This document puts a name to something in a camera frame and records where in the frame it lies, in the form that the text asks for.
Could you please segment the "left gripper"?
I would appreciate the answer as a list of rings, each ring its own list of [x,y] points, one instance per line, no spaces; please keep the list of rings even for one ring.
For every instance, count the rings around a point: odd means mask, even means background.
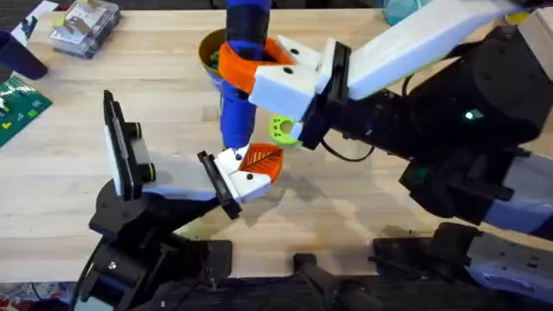
[[[237,219],[240,202],[269,192],[282,165],[283,149],[270,143],[226,149],[217,157],[202,151],[194,160],[146,153],[135,163],[112,155],[111,180],[97,196],[89,228],[109,240],[157,240],[218,207]]]

